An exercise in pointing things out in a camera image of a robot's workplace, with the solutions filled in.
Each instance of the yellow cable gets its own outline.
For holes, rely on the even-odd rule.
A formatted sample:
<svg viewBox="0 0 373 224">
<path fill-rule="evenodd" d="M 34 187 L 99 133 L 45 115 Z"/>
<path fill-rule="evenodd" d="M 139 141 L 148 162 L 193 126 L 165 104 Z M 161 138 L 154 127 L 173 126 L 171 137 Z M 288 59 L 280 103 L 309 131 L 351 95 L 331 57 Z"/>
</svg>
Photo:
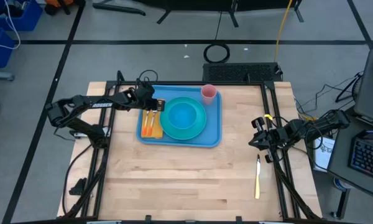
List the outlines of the yellow cable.
<svg viewBox="0 0 373 224">
<path fill-rule="evenodd" d="M 278 52 L 279 52 L 279 40 L 280 40 L 280 35 L 282 34 L 283 25 L 285 24 L 286 17 L 287 17 L 287 14 L 288 14 L 288 10 L 290 9 L 290 6 L 292 5 L 292 1 L 293 1 L 293 0 L 290 0 L 290 1 L 288 2 L 288 6 L 287 6 L 287 9 L 286 9 L 285 15 L 283 16 L 283 21 L 282 21 L 282 23 L 280 24 L 280 29 L 279 29 L 279 33 L 278 33 L 278 39 L 276 40 L 276 53 L 275 53 L 275 59 L 274 59 L 274 62 L 277 62 L 277 60 L 278 60 Z"/>
</svg>

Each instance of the knife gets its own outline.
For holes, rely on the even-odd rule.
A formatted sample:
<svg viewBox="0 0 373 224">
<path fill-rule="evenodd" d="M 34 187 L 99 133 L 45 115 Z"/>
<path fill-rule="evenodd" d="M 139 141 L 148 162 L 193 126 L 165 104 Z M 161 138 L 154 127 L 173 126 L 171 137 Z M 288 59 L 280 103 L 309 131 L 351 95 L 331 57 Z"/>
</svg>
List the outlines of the knife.
<svg viewBox="0 0 373 224">
<path fill-rule="evenodd" d="M 256 173 L 256 196 L 255 199 L 260 198 L 260 170 L 261 170 L 261 164 L 260 164 L 260 155 L 257 154 L 257 173 Z"/>
</svg>

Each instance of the wire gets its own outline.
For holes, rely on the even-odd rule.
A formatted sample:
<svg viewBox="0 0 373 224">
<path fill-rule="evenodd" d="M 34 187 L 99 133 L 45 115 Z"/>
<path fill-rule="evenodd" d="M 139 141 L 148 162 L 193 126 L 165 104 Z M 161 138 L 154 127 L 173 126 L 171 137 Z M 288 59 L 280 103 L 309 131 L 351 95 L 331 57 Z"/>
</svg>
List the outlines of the wire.
<svg viewBox="0 0 373 224">
<path fill-rule="evenodd" d="M 311 160 L 311 162 L 312 163 L 314 163 L 317 167 L 319 167 L 320 169 L 323 169 L 323 170 L 326 170 L 327 172 L 329 172 L 327 169 L 325 169 L 324 167 L 321 167 L 321 166 L 319 166 L 311 157 L 310 157 L 310 155 L 308 155 L 308 153 L 306 152 L 306 151 L 304 151 L 303 149 L 299 149 L 299 148 L 296 148 L 296 147 L 294 147 L 294 146 L 292 146 L 292 148 L 294 148 L 294 149 L 297 149 L 297 150 L 299 150 L 299 151 L 301 151 L 301 152 L 304 152 L 305 154 L 306 154 L 306 156 Z"/>
<path fill-rule="evenodd" d="M 223 16 L 223 12 L 220 12 L 215 40 L 217 39 L 218 30 L 219 30 L 219 24 L 221 23 L 221 17 L 222 17 L 222 16 Z"/>
<path fill-rule="evenodd" d="M 275 119 L 275 118 L 280 118 L 280 119 L 282 119 L 282 120 L 284 120 L 286 123 L 289 123 L 289 121 L 288 120 L 286 120 L 285 118 L 283 118 L 283 117 L 281 117 L 281 116 L 273 116 L 272 117 L 273 119 Z M 277 128 L 278 126 L 274 123 L 274 120 L 271 120 L 271 122 L 272 122 L 272 124 L 275 126 L 275 128 Z"/>
<path fill-rule="evenodd" d="M 208 51 L 210 48 L 214 47 L 214 46 L 219 46 L 219 47 L 222 47 L 222 48 L 225 49 L 225 51 L 226 51 L 226 56 L 225 56 L 225 58 L 223 58 L 223 59 L 221 59 L 221 60 L 219 60 L 219 61 L 214 62 L 214 61 L 210 60 L 210 59 L 207 57 L 207 51 Z M 210 44 L 209 46 L 207 46 L 207 47 L 205 48 L 205 51 L 203 51 L 203 58 L 204 58 L 205 61 L 207 61 L 208 63 L 226 63 L 226 62 L 229 60 L 230 56 L 231 56 L 231 51 L 230 51 L 228 45 L 226 45 L 226 44 Z"/>
<path fill-rule="evenodd" d="M 350 102 L 348 102 L 348 103 L 346 103 L 346 104 L 344 104 L 344 105 L 342 105 L 342 106 L 340 106 L 337 110 L 340 110 L 341 108 L 343 108 L 343 107 L 345 107 L 345 106 L 347 106 Z"/>
<path fill-rule="evenodd" d="M 70 165 L 68 167 L 67 173 L 65 174 L 65 181 L 64 181 L 64 184 L 63 184 L 63 191 L 62 191 L 62 211 L 63 211 L 64 215 L 67 214 L 67 210 L 65 208 L 65 194 L 66 194 L 66 191 L 67 191 L 67 183 L 68 183 L 68 176 L 69 176 L 70 169 L 72 168 L 72 166 L 76 162 L 76 160 L 79 159 L 79 157 L 82 156 L 91 146 L 92 146 L 91 144 L 89 146 L 87 146 L 87 148 L 85 148 L 81 153 L 79 153 L 79 155 L 77 155 L 72 160 L 72 162 L 70 163 Z"/>
<path fill-rule="evenodd" d="M 312 117 L 311 115 L 307 114 L 304 109 L 301 107 L 301 103 L 296 99 L 294 98 L 294 100 L 298 103 L 298 106 L 299 108 L 301 109 L 301 112 L 299 112 L 298 108 L 297 108 L 297 112 L 300 113 L 300 115 L 304 114 L 304 115 L 307 115 L 309 116 L 312 120 L 315 120 L 314 117 Z"/>
<path fill-rule="evenodd" d="M 156 75 L 156 80 L 155 80 L 155 82 L 157 82 L 157 80 L 159 79 L 159 75 L 157 74 L 157 72 L 155 72 L 155 70 L 147 69 L 147 70 L 141 72 L 141 74 L 139 74 L 139 77 L 138 77 L 138 79 L 136 80 L 136 83 L 137 83 L 138 81 L 141 81 L 141 76 L 142 76 L 145 72 L 153 72 L 153 73 L 155 73 L 155 75 Z M 144 81 L 145 81 L 145 82 L 149 82 L 149 81 L 150 81 L 150 80 L 149 80 L 149 77 L 145 76 L 145 77 L 144 77 Z"/>
<path fill-rule="evenodd" d="M 321 132 L 321 131 L 320 131 L 320 130 L 315 126 L 315 125 L 313 125 L 313 124 L 310 123 L 310 126 L 311 126 L 311 127 L 306 131 L 306 133 L 309 132 L 311 128 L 315 128 L 315 129 L 319 132 L 319 134 L 320 134 L 320 136 L 321 136 L 321 142 L 319 143 L 319 146 L 318 146 L 318 147 L 315 147 L 315 148 L 312 148 L 312 147 L 308 146 L 308 144 L 306 143 L 306 140 L 307 140 L 308 135 L 307 135 L 306 133 L 305 133 L 305 137 L 304 137 L 304 142 L 305 142 L 305 145 L 306 145 L 307 148 L 312 149 L 312 150 L 317 150 L 317 149 L 319 149 L 319 148 L 322 146 L 322 144 L 323 144 L 323 134 L 322 134 L 322 132 Z"/>
<path fill-rule="evenodd" d="M 287 17 L 288 11 L 289 11 L 289 9 L 290 9 L 290 6 L 292 5 L 292 2 L 293 2 L 293 0 L 290 0 L 290 1 L 288 2 L 288 6 L 287 6 L 287 9 L 286 9 L 285 15 L 283 16 L 282 23 L 280 24 L 280 29 L 279 29 L 279 33 L 278 33 L 278 39 L 276 40 L 276 51 L 275 51 L 274 62 L 277 62 L 277 60 L 278 60 L 278 53 L 279 53 L 279 40 L 280 40 L 280 36 L 281 36 L 281 34 L 282 34 L 283 25 L 285 24 L 286 17 Z"/>
<path fill-rule="evenodd" d="M 6 3 L 6 7 L 7 7 L 7 12 L 8 12 L 8 17 L 6 17 L 6 22 L 8 24 L 8 26 L 15 32 L 15 34 L 17 35 L 17 38 L 18 38 L 18 44 L 16 47 L 8 47 L 8 46 L 4 46 L 4 45 L 0 45 L 0 47 L 4 47 L 4 48 L 7 48 L 7 49 L 11 49 L 11 50 L 15 50 L 17 49 L 20 45 L 21 45 L 21 38 L 19 37 L 19 34 L 17 32 L 17 30 L 15 29 L 15 26 L 14 26 L 14 23 L 12 22 L 12 19 L 11 19 L 11 15 L 10 15 L 10 8 L 8 6 L 8 3 L 7 3 L 7 0 L 3 0 L 5 3 Z"/>
<path fill-rule="evenodd" d="M 60 138 L 62 138 L 63 140 L 66 140 L 66 141 L 75 142 L 74 139 L 68 139 L 68 138 L 65 138 L 65 137 L 61 136 L 60 134 L 57 134 L 58 129 L 59 129 L 59 127 L 55 128 L 55 131 L 54 131 L 53 135 L 55 135 L 55 136 L 57 136 L 57 137 L 60 137 Z"/>
<path fill-rule="evenodd" d="M 314 108 L 314 109 L 311 109 L 311 110 L 308 110 L 308 111 L 305 111 L 305 112 L 307 113 L 307 112 L 311 112 L 311 111 L 315 111 L 315 110 L 317 110 L 317 109 L 318 109 L 318 98 L 319 98 L 319 97 L 323 96 L 324 94 L 330 92 L 330 91 L 333 90 L 333 89 L 341 90 L 341 89 L 337 88 L 337 86 L 340 86 L 340 85 L 342 85 L 344 82 L 346 82 L 346 81 L 348 81 L 348 80 L 351 80 L 351 79 L 353 79 L 353 78 L 355 78 L 355 77 L 348 78 L 348 79 L 342 81 L 341 83 L 339 83 L 339 84 L 337 84 L 337 85 L 335 85 L 335 86 L 330 86 L 330 85 L 328 85 L 328 84 L 324 84 L 323 87 L 322 87 L 322 89 L 321 89 L 319 92 L 317 92 L 317 93 L 315 94 L 315 97 L 314 97 L 314 98 L 312 98 L 312 99 L 308 100 L 307 102 L 305 102 L 304 104 L 300 105 L 300 107 L 297 108 L 297 109 L 303 108 L 303 106 L 305 106 L 305 105 L 307 105 L 309 102 L 315 100 L 315 108 Z M 326 91 L 326 92 L 324 92 L 324 93 L 322 93 L 321 95 L 318 95 L 319 93 L 321 93 L 321 92 L 325 89 L 326 86 L 330 87 L 331 89 L 328 90 L 328 91 Z"/>
</svg>

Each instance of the black cable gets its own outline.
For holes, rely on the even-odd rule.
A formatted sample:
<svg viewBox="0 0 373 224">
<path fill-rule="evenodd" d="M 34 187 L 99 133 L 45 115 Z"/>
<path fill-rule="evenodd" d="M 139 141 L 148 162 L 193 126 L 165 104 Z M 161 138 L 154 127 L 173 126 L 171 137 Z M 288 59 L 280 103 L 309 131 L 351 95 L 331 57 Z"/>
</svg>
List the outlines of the black cable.
<svg viewBox="0 0 373 224">
<path fill-rule="evenodd" d="M 314 118 L 313 118 L 311 115 L 307 114 L 307 113 L 304 111 L 304 109 L 303 109 L 302 106 L 301 106 L 301 103 L 300 103 L 296 98 L 294 98 L 294 100 L 298 103 L 298 107 L 301 109 L 301 112 L 300 112 L 300 111 L 298 110 L 298 108 L 297 108 L 297 112 L 299 112 L 299 113 L 302 114 L 302 115 L 309 116 L 312 120 L 314 120 Z"/>
<path fill-rule="evenodd" d="M 226 50 L 226 56 L 225 56 L 225 58 L 223 58 L 222 60 L 219 60 L 219 61 L 217 61 L 217 62 L 214 62 L 214 61 L 211 61 L 211 60 L 207 57 L 207 51 L 208 51 L 210 48 L 214 47 L 214 46 L 219 46 L 219 47 L 222 47 L 222 48 L 224 48 L 224 49 Z M 231 51 L 230 51 L 228 45 L 226 45 L 226 44 L 210 44 L 209 46 L 207 46 L 207 47 L 205 48 L 205 51 L 203 52 L 203 58 L 205 58 L 205 60 L 206 60 L 208 63 L 226 63 L 226 62 L 229 60 L 230 56 L 231 56 Z"/>
<path fill-rule="evenodd" d="M 340 106 L 337 110 L 340 110 L 341 108 L 343 108 L 343 107 L 345 107 L 345 106 L 347 106 L 350 102 L 348 102 L 348 103 L 346 103 L 346 104 L 344 104 L 344 105 L 342 105 L 342 106 Z"/>
<path fill-rule="evenodd" d="M 218 20 L 218 26 L 217 26 L 217 32 L 216 32 L 216 38 L 214 38 L 215 40 L 217 39 L 218 30 L 219 30 L 219 24 L 221 23 L 221 17 L 222 17 L 222 16 L 223 16 L 223 12 L 220 12 L 219 20 Z"/>
<path fill-rule="evenodd" d="M 307 102 L 305 102 L 304 104 L 302 104 L 298 109 L 302 108 L 303 106 L 305 106 L 305 105 L 308 104 L 309 102 L 315 100 L 315 108 L 312 109 L 312 110 L 305 111 L 305 112 L 307 113 L 307 112 L 311 112 L 311 111 L 315 111 L 315 110 L 317 110 L 317 109 L 318 109 L 318 98 L 319 98 L 319 97 L 323 96 L 324 94 L 330 92 L 330 91 L 333 90 L 333 89 L 335 89 L 335 90 L 341 90 L 341 91 L 342 91 L 342 89 L 337 88 L 337 86 L 340 86 L 340 85 L 342 85 L 344 82 L 346 82 L 346 81 L 348 81 L 348 80 L 351 80 L 351 79 L 353 79 L 353 78 L 355 78 L 355 76 L 352 77 L 352 78 L 348 78 L 348 79 L 342 81 L 341 83 L 339 83 L 339 84 L 337 84 L 337 85 L 335 85 L 335 86 L 330 86 L 330 85 L 328 85 L 328 84 L 324 84 L 323 87 L 322 87 L 322 89 L 321 89 L 319 92 L 317 92 L 317 93 L 315 94 L 315 97 L 314 97 L 314 98 L 312 98 L 312 99 L 308 100 Z M 324 93 L 322 93 L 321 95 L 318 96 L 318 94 L 320 94 L 320 93 L 325 89 L 326 86 L 327 86 L 327 87 L 330 87 L 330 90 L 328 90 L 328 91 L 326 91 L 326 92 L 324 92 Z"/>
<path fill-rule="evenodd" d="M 306 154 L 306 156 L 309 158 L 309 160 L 311 160 L 311 162 L 312 163 L 314 163 L 317 167 L 319 167 L 320 169 L 323 169 L 323 170 L 326 170 L 327 172 L 329 172 L 327 169 L 325 169 L 325 168 L 323 168 L 323 167 L 321 167 L 321 166 L 319 166 L 311 157 L 310 157 L 310 155 L 308 155 L 308 153 L 306 152 L 306 151 L 304 151 L 303 149 L 299 149 L 299 148 L 296 148 L 296 147 L 294 147 L 294 146 L 292 146 L 292 148 L 294 148 L 294 149 L 297 149 L 297 150 L 299 150 L 299 151 L 301 151 L 301 152 L 304 152 L 305 154 Z"/>
<path fill-rule="evenodd" d="M 139 77 L 138 77 L 138 79 L 136 80 L 136 82 L 138 82 L 138 80 L 141 81 L 141 76 L 142 76 L 145 72 L 153 72 L 153 73 L 156 75 L 156 80 L 155 80 L 155 82 L 157 82 L 157 80 L 159 79 L 159 75 L 157 74 L 157 72 L 155 72 L 155 71 L 152 70 L 152 69 L 147 69 L 147 70 L 141 72 L 141 74 L 139 75 Z M 145 81 L 145 82 L 149 82 L 149 77 L 145 76 L 145 77 L 144 77 L 144 81 Z"/>
<path fill-rule="evenodd" d="M 219 19 L 218 19 L 218 25 L 217 25 L 216 37 L 214 38 L 214 40 L 217 40 L 218 31 L 219 31 L 219 25 L 220 25 L 220 23 L 221 23 L 221 17 L 222 17 L 222 16 L 223 16 L 223 12 L 220 12 Z M 222 47 L 222 48 L 224 48 L 224 49 L 226 50 L 226 56 L 225 56 L 225 58 L 223 58 L 222 60 L 219 60 L 219 61 L 217 61 L 217 62 L 214 62 L 214 61 L 210 60 L 210 59 L 207 57 L 207 51 L 208 51 L 210 48 L 214 47 L 214 46 Z M 228 45 L 226 45 L 226 44 L 210 44 L 209 46 L 207 46 L 207 47 L 205 48 L 205 51 L 203 52 L 203 58 L 204 58 L 205 61 L 207 61 L 208 63 L 226 63 L 226 62 L 229 60 L 230 56 L 231 56 L 231 51 L 230 51 Z"/>
<path fill-rule="evenodd" d="M 284 120 L 286 123 L 289 123 L 288 120 L 286 120 L 285 118 L 283 118 L 283 117 L 281 117 L 281 116 L 273 116 L 272 118 L 273 118 L 273 119 L 275 119 L 275 118 L 280 118 L 280 119 Z M 278 126 L 274 123 L 274 120 L 271 120 L 271 123 L 275 126 L 275 128 L 278 128 Z"/>
<path fill-rule="evenodd" d="M 67 183 L 68 183 L 68 176 L 69 176 L 70 169 L 73 166 L 73 164 L 76 162 L 76 160 L 79 159 L 79 157 L 82 156 L 90 147 L 91 147 L 91 144 L 89 146 L 87 146 L 87 148 L 85 148 L 81 153 L 79 153 L 79 155 L 77 155 L 72 160 L 72 162 L 70 163 L 70 165 L 68 167 L 67 173 L 65 174 L 65 181 L 64 181 L 64 184 L 63 184 L 63 191 L 62 191 L 62 211 L 63 211 L 64 215 L 67 214 L 67 210 L 65 208 L 65 195 L 66 195 L 66 192 L 67 192 Z"/>
<path fill-rule="evenodd" d="M 65 137 L 63 137 L 63 136 L 57 134 L 58 128 L 59 128 L 59 127 L 55 128 L 55 131 L 54 131 L 53 135 L 55 135 L 55 136 L 57 136 L 57 137 L 60 137 L 60 138 L 62 138 L 63 140 L 66 140 L 66 141 L 75 142 L 74 139 L 68 139 L 68 138 L 65 138 Z"/>
<path fill-rule="evenodd" d="M 315 125 L 310 124 L 310 126 L 311 126 L 311 127 L 306 131 L 306 133 L 309 132 L 311 128 L 315 128 L 315 129 L 319 132 L 319 134 L 320 134 L 320 136 L 321 136 L 321 142 L 319 143 L 319 146 L 318 146 L 318 147 L 315 147 L 315 148 L 312 148 L 312 147 L 308 146 L 308 144 L 306 143 L 306 139 L 307 139 L 308 135 L 305 133 L 305 137 L 304 137 L 305 146 L 306 146 L 307 148 L 309 148 L 309 149 L 317 150 L 317 149 L 319 149 L 319 148 L 322 146 L 322 144 L 323 144 L 323 134 L 322 134 L 322 132 L 319 130 L 319 128 L 317 128 Z"/>
</svg>

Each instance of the computer monitor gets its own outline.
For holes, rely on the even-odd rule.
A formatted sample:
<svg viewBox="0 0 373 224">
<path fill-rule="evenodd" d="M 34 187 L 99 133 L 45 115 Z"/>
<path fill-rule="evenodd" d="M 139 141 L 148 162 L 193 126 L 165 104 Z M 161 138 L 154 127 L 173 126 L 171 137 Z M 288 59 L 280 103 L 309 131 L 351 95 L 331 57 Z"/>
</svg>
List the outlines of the computer monitor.
<svg viewBox="0 0 373 224">
<path fill-rule="evenodd" d="M 367 57 L 354 111 L 373 120 L 373 50 Z"/>
</svg>

